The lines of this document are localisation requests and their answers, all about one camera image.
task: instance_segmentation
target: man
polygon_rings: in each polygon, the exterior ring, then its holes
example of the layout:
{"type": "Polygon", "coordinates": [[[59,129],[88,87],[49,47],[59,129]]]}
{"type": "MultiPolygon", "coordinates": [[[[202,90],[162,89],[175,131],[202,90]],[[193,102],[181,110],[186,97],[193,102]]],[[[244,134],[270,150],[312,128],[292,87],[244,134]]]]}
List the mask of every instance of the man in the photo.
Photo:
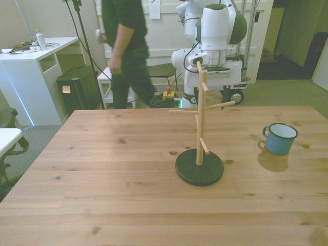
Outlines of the man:
{"type": "Polygon", "coordinates": [[[155,88],[146,67],[149,54],[141,0],[102,0],[102,9],[107,42],[113,48],[109,63],[113,108],[127,108],[130,86],[150,106],[155,88]]]}

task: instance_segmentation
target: black chair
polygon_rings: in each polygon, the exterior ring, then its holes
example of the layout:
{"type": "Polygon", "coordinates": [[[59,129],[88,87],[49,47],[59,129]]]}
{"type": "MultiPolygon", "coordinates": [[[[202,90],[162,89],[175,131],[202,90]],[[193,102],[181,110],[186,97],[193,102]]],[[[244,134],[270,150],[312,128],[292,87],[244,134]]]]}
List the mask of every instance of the black chair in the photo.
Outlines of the black chair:
{"type": "MultiPolygon", "coordinates": [[[[13,108],[5,109],[0,111],[0,128],[16,128],[15,126],[15,117],[17,115],[17,111],[13,108]]],[[[21,151],[14,151],[16,144],[11,147],[5,154],[0,156],[0,202],[5,198],[5,196],[9,193],[9,191],[14,187],[14,185],[18,182],[18,180],[22,177],[19,175],[17,177],[8,179],[6,175],[6,168],[11,165],[5,163],[5,158],[8,155],[20,155],[25,153],[29,148],[29,143],[26,141],[24,137],[21,137],[18,140],[18,144],[23,149],[21,151]]]]}
{"type": "Polygon", "coordinates": [[[166,78],[168,80],[169,85],[170,85],[169,78],[174,76],[176,90],[178,91],[176,68],[171,63],[147,66],[147,69],[151,78],[166,78]]]}

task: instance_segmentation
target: doorway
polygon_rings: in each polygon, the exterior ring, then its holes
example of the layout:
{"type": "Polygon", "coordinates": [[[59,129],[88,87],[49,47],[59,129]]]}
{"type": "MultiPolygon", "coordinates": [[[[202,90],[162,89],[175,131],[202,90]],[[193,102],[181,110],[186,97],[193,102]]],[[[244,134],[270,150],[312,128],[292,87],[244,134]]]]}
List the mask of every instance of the doorway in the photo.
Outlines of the doorway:
{"type": "Polygon", "coordinates": [[[311,2],[274,0],[257,80],[312,78],[324,45],[315,35],[328,32],[328,0],[311,2]]]}

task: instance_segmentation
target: mug rim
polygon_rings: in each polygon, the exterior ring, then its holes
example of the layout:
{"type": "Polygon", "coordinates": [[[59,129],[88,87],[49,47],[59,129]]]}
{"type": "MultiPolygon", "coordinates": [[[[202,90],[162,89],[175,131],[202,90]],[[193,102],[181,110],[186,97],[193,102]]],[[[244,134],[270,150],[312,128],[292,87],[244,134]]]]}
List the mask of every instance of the mug rim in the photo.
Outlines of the mug rim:
{"type": "Polygon", "coordinates": [[[271,124],[271,125],[269,125],[269,131],[270,131],[271,134],[275,135],[276,137],[282,138],[282,139],[294,139],[294,138],[296,138],[298,136],[298,131],[294,127],[292,127],[292,126],[290,126],[288,124],[285,124],[285,123],[273,123],[273,124],[271,124]],[[294,131],[296,132],[296,136],[294,136],[294,137],[282,137],[282,136],[279,136],[279,135],[275,134],[273,131],[271,131],[271,126],[274,126],[274,125],[285,125],[285,126],[288,126],[288,127],[292,128],[292,129],[294,129],[294,131]]]}

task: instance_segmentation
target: blue enamel mug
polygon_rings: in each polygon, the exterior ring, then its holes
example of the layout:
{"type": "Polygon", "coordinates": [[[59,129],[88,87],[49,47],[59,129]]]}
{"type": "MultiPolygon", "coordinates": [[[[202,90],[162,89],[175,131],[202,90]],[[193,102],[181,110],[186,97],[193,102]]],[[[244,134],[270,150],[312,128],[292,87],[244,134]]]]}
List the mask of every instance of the blue enamel mug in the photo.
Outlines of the blue enamel mug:
{"type": "Polygon", "coordinates": [[[285,155],[291,149],[298,132],[287,124],[274,123],[264,127],[263,136],[266,137],[265,147],[269,151],[277,155],[285,155]]]}

